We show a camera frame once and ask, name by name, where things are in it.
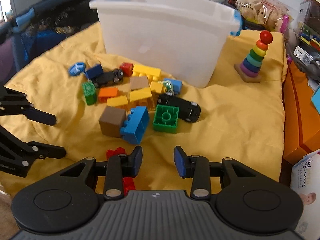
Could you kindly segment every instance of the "blue ring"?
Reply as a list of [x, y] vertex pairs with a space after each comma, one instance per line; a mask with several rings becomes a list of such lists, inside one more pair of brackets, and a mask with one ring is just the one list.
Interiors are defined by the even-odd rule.
[[246, 58], [243, 60], [243, 65], [251, 72], [258, 73], [260, 71], [260, 67], [255, 67], [249, 61], [247, 61]]
[[250, 54], [247, 55], [247, 61], [255, 67], [260, 67], [262, 62], [255, 60]]

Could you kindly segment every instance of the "black toy car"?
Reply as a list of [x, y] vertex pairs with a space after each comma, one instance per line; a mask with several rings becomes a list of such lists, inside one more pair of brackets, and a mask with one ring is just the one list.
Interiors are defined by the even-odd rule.
[[158, 104], [179, 107], [178, 118], [183, 119], [186, 122], [196, 122], [201, 113], [201, 107], [197, 103], [175, 96], [169, 96], [167, 94], [161, 94], [159, 96]]
[[111, 86], [123, 81], [123, 71], [121, 69], [114, 69], [112, 71], [104, 72], [100, 76], [91, 79], [95, 88]]

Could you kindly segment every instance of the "packaged food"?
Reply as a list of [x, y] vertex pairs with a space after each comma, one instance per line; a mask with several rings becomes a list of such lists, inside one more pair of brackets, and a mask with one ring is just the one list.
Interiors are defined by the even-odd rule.
[[278, 0], [238, 0], [236, 7], [248, 21], [284, 33], [291, 21], [289, 8]]

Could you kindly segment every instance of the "plastic storage box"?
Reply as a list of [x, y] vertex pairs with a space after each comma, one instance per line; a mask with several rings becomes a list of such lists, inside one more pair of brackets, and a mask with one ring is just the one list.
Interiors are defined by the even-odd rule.
[[310, 0], [302, 2], [294, 31], [304, 43], [320, 52], [320, 6]]
[[238, 11], [209, 0], [93, 0], [106, 51], [205, 87]]

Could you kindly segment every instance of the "yellow blanket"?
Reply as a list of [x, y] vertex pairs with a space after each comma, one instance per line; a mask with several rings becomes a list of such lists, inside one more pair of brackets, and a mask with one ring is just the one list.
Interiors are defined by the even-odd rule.
[[[177, 134], [155, 132], [152, 129], [154, 112], [150, 112], [149, 127], [141, 142], [143, 162], [134, 180], [137, 189], [186, 189], [189, 192], [191, 179], [181, 179], [174, 166], [176, 145], [182, 146], [188, 155], [204, 155], [210, 161], [220, 162], [227, 156], [235, 158], [278, 180], [284, 137], [282, 79], [287, 65], [283, 37], [279, 33], [273, 36], [261, 67], [261, 83], [244, 83], [233, 68], [259, 39], [259, 32], [242, 31], [239, 37], [229, 37], [226, 41], [206, 88], [183, 84], [181, 96], [202, 108], [198, 122], [190, 124], [179, 120]], [[68, 152], [60, 160], [36, 160], [27, 178], [2, 172], [1, 183], [11, 196], [85, 157], [104, 161], [108, 149], [123, 147], [127, 153], [133, 150], [135, 146], [126, 141], [101, 134], [98, 119], [105, 104], [87, 106], [81, 88], [84, 75], [70, 77], [67, 71], [79, 61], [89, 66], [101, 63], [104, 70], [111, 70], [126, 60], [105, 53], [97, 23], [36, 58], [6, 85], [26, 93], [35, 108], [56, 115], [58, 121], [51, 127], [19, 115], [1, 117], [0, 124], [22, 141], [63, 146]], [[129, 91], [128, 78], [119, 89], [124, 93]], [[102, 192], [102, 185], [100, 180], [98, 192]], [[219, 180], [212, 179], [212, 193], [219, 191]]]

